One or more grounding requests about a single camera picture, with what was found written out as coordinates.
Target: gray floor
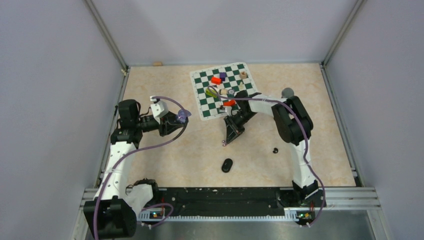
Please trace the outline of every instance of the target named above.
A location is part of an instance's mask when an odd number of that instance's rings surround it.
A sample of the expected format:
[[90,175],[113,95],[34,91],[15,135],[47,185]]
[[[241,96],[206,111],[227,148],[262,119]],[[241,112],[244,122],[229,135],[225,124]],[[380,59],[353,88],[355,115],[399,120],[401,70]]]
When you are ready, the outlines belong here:
[[127,240],[374,240],[366,211],[326,211],[312,228],[292,222],[167,222]]

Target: chessboard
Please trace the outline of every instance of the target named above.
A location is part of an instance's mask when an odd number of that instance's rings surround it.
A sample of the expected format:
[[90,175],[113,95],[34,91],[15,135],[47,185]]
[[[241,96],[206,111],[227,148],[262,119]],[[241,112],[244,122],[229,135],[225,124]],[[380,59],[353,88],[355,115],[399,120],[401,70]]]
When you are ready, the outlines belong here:
[[[245,72],[247,77],[242,79],[240,73]],[[225,73],[226,77],[223,79],[221,84],[211,83],[211,78],[220,77],[220,73]],[[245,62],[235,62],[227,65],[210,67],[202,70],[196,70],[190,72],[190,79],[193,85],[194,96],[197,102],[199,116],[202,121],[217,119],[225,117],[227,114],[222,112],[220,107],[223,102],[217,97],[206,94],[208,86],[214,86],[218,90],[226,89],[233,90],[233,94],[227,94],[228,97],[234,97],[239,91],[247,90],[249,95],[254,94],[258,91],[249,68]],[[237,111],[239,107],[237,105],[232,107],[233,111]]]

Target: purple block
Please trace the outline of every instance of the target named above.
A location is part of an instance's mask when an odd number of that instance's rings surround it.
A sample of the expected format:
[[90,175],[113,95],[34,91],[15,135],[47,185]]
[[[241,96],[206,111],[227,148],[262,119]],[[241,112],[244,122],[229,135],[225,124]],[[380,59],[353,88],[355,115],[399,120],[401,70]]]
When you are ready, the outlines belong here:
[[220,72],[219,73],[219,78],[221,79],[221,81],[225,81],[225,78],[227,77],[227,73],[226,72]]

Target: blue translucent object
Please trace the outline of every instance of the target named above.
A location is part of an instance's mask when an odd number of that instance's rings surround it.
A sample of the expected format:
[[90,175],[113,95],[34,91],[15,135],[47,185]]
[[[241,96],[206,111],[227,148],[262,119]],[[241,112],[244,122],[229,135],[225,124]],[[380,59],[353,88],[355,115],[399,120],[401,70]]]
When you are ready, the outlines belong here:
[[192,113],[190,111],[188,111],[188,110],[185,110],[185,113],[186,114],[184,114],[183,110],[180,109],[178,111],[178,114],[175,116],[175,119],[178,122],[182,123],[182,124],[185,123],[186,122],[186,118],[188,118],[188,117],[190,117],[192,115]]

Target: black oval object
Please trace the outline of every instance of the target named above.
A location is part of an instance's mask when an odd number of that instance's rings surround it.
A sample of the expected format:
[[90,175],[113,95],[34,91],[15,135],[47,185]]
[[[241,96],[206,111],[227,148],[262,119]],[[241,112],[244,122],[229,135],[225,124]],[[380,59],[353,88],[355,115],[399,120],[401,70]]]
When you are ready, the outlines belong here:
[[222,165],[221,169],[224,173],[228,173],[233,166],[233,160],[227,158],[224,161],[224,164]]

